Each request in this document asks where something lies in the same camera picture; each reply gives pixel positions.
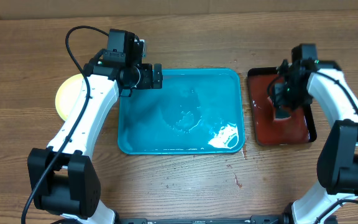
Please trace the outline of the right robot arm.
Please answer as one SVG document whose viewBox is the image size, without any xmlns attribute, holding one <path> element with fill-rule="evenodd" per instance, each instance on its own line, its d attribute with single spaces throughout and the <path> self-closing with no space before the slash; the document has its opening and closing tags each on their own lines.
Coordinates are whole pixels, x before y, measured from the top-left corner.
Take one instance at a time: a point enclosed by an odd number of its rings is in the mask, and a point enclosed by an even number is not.
<svg viewBox="0 0 358 224">
<path fill-rule="evenodd" d="M 317 162 L 318 181 L 290 207 L 291 223 L 324 223 L 345 203 L 358 204 L 358 99 L 334 61 L 284 60 L 267 93 L 283 118 L 316 100 L 331 127 Z"/>
</svg>

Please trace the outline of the orange sponge with green scourer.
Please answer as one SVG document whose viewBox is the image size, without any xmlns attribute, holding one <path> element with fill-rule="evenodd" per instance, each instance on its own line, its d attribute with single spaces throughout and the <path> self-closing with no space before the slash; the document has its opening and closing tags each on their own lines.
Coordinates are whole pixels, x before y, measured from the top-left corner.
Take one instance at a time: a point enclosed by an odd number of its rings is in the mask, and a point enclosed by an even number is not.
<svg viewBox="0 0 358 224">
<path fill-rule="evenodd" d="M 287 119 L 291 116 L 291 109 L 287 108 L 285 106 L 281 107 L 275 107 L 274 108 L 274 119 L 280 120 L 280 119 Z"/>
</svg>

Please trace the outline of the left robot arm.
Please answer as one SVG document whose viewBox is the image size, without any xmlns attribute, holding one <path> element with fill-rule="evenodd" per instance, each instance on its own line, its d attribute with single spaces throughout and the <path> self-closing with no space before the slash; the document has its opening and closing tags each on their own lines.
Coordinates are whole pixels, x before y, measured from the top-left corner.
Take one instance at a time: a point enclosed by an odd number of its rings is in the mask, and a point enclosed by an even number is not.
<svg viewBox="0 0 358 224">
<path fill-rule="evenodd" d="M 45 149 L 33 148 L 27 158 L 32 192 L 22 223 L 30 204 L 68 222 L 119 222 L 116 212 L 100 199 L 101 183 L 91 161 L 94 147 L 121 91 L 161 89 L 162 66 L 127 67 L 92 59 L 83 74 L 81 92 L 62 128 Z"/>
</svg>

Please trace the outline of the yellow plate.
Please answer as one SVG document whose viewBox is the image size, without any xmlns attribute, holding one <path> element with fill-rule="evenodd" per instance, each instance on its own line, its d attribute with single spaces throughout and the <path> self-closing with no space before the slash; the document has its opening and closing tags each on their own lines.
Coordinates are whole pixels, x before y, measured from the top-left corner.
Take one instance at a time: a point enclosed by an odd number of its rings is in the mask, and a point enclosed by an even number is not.
<svg viewBox="0 0 358 224">
<path fill-rule="evenodd" d="M 59 117 L 66 121 L 82 88 L 83 76 L 76 74 L 66 79 L 58 88 L 55 96 L 55 108 Z"/>
</svg>

